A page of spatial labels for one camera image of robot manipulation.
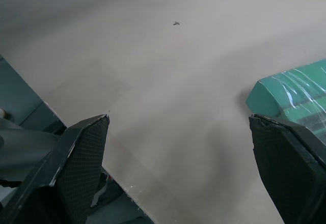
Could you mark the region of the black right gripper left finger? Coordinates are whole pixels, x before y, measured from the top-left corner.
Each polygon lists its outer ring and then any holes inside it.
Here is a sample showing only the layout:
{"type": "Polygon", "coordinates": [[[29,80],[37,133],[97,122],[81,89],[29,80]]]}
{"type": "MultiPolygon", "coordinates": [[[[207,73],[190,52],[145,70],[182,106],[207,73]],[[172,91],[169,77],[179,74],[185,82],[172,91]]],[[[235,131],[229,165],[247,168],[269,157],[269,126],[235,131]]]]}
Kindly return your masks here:
{"type": "Polygon", "coordinates": [[[0,224],[85,224],[100,180],[110,119],[67,128],[0,211],[0,224]]]}

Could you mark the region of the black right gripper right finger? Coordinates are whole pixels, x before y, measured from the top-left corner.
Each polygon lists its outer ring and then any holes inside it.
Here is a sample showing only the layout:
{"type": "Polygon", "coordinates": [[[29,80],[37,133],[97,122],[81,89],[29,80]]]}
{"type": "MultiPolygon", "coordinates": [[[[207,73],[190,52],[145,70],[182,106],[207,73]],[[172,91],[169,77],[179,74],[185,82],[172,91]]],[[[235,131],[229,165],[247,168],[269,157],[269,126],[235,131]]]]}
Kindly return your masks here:
{"type": "Polygon", "coordinates": [[[326,142],[294,122],[249,117],[260,178],[284,224],[326,224],[326,142]]]}

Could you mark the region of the green plastic-wrapped box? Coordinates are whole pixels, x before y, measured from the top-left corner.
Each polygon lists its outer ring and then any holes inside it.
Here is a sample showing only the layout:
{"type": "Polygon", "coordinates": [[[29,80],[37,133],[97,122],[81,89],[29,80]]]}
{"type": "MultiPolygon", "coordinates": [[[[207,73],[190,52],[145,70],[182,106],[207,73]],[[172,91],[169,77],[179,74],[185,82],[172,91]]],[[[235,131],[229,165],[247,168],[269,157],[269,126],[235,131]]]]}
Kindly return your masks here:
{"type": "Polygon", "coordinates": [[[326,141],[326,59],[258,80],[246,104],[254,114],[295,122],[326,141]]]}

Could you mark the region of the grey robot body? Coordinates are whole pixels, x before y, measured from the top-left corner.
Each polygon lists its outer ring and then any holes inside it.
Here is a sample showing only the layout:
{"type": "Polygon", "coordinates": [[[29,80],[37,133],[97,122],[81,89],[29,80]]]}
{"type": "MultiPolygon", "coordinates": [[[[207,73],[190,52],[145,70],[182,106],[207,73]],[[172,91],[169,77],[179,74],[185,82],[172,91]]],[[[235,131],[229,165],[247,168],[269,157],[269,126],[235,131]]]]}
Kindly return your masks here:
{"type": "Polygon", "coordinates": [[[0,108],[0,179],[23,181],[58,143],[59,136],[23,129],[0,108]]]}

